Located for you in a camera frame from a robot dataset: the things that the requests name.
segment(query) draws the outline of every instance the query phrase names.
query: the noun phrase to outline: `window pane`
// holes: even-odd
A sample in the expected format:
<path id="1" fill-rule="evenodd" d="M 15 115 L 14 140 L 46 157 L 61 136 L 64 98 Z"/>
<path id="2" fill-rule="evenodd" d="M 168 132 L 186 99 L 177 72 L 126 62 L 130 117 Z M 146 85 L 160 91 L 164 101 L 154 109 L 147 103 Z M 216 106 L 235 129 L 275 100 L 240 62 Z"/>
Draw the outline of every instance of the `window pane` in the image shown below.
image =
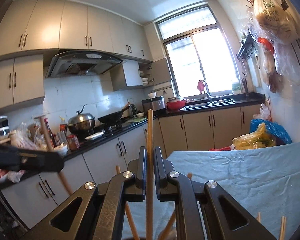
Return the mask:
<path id="1" fill-rule="evenodd" d="M 199 95 L 197 86 L 203 75 L 191 38 L 184 38 L 166 46 L 180 96 Z"/>
<path id="2" fill-rule="evenodd" d="M 219 28 L 193 35 L 210 92 L 232 89 L 235 65 Z"/>
<path id="3" fill-rule="evenodd" d="M 204 7 L 173 17 L 158 24 L 162 38 L 167 39 L 179 33 L 217 23 L 210 9 Z"/>

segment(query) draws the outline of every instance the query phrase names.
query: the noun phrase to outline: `red bowl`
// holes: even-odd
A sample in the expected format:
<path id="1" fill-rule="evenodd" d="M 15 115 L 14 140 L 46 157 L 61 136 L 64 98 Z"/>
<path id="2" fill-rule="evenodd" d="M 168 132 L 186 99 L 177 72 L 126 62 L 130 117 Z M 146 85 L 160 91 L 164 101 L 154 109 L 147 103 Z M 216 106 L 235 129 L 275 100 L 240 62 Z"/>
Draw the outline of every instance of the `red bowl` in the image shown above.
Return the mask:
<path id="1" fill-rule="evenodd" d="M 186 105 L 186 99 L 181 101 L 175 101 L 175 102 L 168 102 L 167 108 L 170 110 L 180 110 Z"/>

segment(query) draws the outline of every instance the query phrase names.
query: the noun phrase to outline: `blue plastic bag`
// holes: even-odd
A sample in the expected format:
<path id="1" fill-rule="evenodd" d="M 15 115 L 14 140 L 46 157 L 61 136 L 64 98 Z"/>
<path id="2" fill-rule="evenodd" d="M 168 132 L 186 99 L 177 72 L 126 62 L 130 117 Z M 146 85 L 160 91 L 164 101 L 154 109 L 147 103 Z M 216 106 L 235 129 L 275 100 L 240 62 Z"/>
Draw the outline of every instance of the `blue plastic bag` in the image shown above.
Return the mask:
<path id="1" fill-rule="evenodd" d="M 292 143 L 290 136 L 283 126 L 279 125 L 277 122 L 265 121 L 262 119 L 252 119 L 250 122 L 250 133 L 255 132 L 258 128 L 258 125 L 261 123 L 266 124 L 266 129 L 272 135 L 279 137 L 284 143 Z"/>

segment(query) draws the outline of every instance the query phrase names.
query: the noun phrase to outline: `light blue tablecloth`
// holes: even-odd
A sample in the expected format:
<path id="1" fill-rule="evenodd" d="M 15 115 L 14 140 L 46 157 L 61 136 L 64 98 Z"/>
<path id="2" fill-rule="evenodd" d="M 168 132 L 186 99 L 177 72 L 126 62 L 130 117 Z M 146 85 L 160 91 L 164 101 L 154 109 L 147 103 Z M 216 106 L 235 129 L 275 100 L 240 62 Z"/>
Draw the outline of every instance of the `light blue tablecloth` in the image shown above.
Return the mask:
<path id="1" fill-rule="evenodd" d="M 300 224 L 300 143 L 254 150 L 225 152 L 173 152 L 168 160 L 192 180 L 217 181 L 248 212 L 279 238 L 281 217 L 287 217 L 289 239 Z M 145 236 L 146 203 L 129 203 L 140 237 Z M 154 196 L 154 239 L 174 210 L 173 202 Z M 122 239 L 132 237 L 125 217 Z"/>

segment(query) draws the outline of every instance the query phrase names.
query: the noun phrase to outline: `metal screw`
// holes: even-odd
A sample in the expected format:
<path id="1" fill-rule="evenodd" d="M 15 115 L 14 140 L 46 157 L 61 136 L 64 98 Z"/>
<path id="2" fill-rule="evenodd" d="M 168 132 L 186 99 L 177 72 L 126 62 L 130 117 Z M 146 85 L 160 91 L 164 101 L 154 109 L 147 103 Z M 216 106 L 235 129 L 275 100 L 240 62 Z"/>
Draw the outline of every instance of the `metal screw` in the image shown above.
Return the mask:
<path id="1" fill-rule="evenodd" d="M 179 177 L 179 172 L 177 172 L 177 171 L 170 171 L 169 175 L 170 175 L 170 177 L 177 178 L 177 177 Z"/>
<path id="2" fill-rule="evenodd" d="M 125 171 L 125 172 L 123 173 L 123 176 L 124 176 L 125 178 L 131 178 L 132 175 L 133 175 L 133 173 L 132 173 L 131 171 Z"/>
<path id="3" fill-rule="evenodd" d="M 208 187 L 215 188 L 217 186 L 217 183 L 214 180 L 209 180 L 207 182 Z"/>
<path id="4" fill-rule="evenodd" d="M 84 185 L 84 187 L 86 188 L 86 189 L 93 189 L 94 188 L 94 183 L 93 182 L 87 182 L 85 185 Z"/>
<path id="5" fill-rule="evenodd" d="M 28 161 L 28 158 L 27 158 L 27 157 L 24 157 L 24 156 L 23 156 L 23 157 L 21 158 L 21 163 L 22 163 L 22 164 L 25 164 L 27 161 Z"/>

